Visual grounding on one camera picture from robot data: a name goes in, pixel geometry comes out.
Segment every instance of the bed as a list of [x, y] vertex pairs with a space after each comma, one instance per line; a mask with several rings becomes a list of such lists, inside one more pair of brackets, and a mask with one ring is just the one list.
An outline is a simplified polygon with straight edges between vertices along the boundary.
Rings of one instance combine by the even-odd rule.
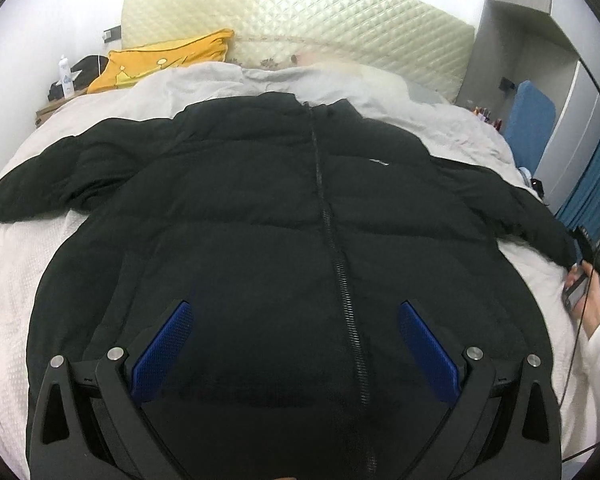
[[[473, 27], [417, 0], [233, 0], [215, 7], [205, 1], [125, 0], [123, 46], [231, 26], [236, 33], [231, 62], [163, 70], [130, 89], [76, 98], [21, 145], [0, 177], [56, 140], [108, 117], [173, 117], [194, 102], [275, 91], [311, 105], [346, 98], [364, 116], [413, 132], [434, 156], [491, 168], [525, 187], [502, 136], [448, 103], [466, 71]], [[298, 9], [301, 19], [289, 19]], [[334, 21], [320, 28], [326, 16]], [[351, 29], [353, 36], [342, 34]], [[25, 350], [34, 296], [51, 257], [85, 218], [68, 211], [0, 224], [0, 455], [22, 479], [29, 478]], [[552, 383], [560, 397], [574, 344], [560, 301], [564, 271], [520, 242], [499, 243], [544, 315], [554, 350]], [[579, 353], [561, 415], [564, 456], [594, 442], [595, 412]]]

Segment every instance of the yellow pillow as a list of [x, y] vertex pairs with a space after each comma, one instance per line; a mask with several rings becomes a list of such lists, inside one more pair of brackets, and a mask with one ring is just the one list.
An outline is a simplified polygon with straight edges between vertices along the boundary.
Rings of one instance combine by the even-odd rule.
[[87, 94], [128, 88], [143, 77], [170, 66], [189, 66], [202, 61], [224, 61], [227, 40], [234, 32], [223, 28], [201, 38], [165, 41], [129, 50], [111, 50], [104, 72], [89, 85]]

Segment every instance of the small bottle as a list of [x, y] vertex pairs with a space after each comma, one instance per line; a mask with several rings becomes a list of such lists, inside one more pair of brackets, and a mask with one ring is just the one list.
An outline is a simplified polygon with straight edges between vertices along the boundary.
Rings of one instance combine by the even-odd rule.
[[74, 80], [71, 78], [71, 67], [69, 66], [69, 60], [62, 55], [60, 63], [58, 63], [58, 70], [60, 72], [60, 83], [62, 84], [62, 93], [65, 99], [69, 99], [74, 96]]

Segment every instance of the person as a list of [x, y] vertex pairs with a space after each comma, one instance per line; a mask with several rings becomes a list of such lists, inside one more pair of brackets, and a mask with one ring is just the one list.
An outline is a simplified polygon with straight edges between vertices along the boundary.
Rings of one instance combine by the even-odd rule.
[[[594, 405], [598, 426], [596, 428], [596, 441], [600, 441], [600, 277], [589, 262], [582, 263], [582, 270], [590, 279], [589, 294], [583, 296], [571, 315], [576, 322], [582, 316], [582, 329], [587, 335], [587, 343], [582, 352], [589, 369], [589, 384], [593, 392]], [[565, 281], [565, 288], [569, 288], [577, 280], [578, 267], [571, 269]]]

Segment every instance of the white blanket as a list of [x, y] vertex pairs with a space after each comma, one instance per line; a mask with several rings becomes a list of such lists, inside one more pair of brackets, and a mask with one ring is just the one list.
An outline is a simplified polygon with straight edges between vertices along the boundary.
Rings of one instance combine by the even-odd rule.
[[[35, 131], [3, 169], [3, 176], [61, 137], [78, 135], [108, 117], [145, 120], [173, 117], [203, 100], [262, 92], [291, 92], [311, 105], [347, 98], [364, 116], [413, 132], [435, 155], [487, 166], [514, 186], [524, 187], [509, 147], [488, 124], [451, 105], [412, 102], [406, 91], [379, 87], [353, 75], [316, 68], [278, 72], [243, 70], [223, 63], [169, 69], [134, 88], [86, 95], [69, 102]], [[60, 244], [84, 221], [69, 211], [60, 216], [0, 224], [0, 455], [19, 478], [28, 479], [25, 459], [29, 317], [40, 277]], [[500, 249], [533, 292], [554, 349], [552, 382], [558, 398], [566, 378], [574, 329], [560, 302], [564, 270], [522, 244], [501, 242]], [[596, 419], [578, 352], [574, 376], [562, 407], [562, 450], [578, 451], [594, 434]]]

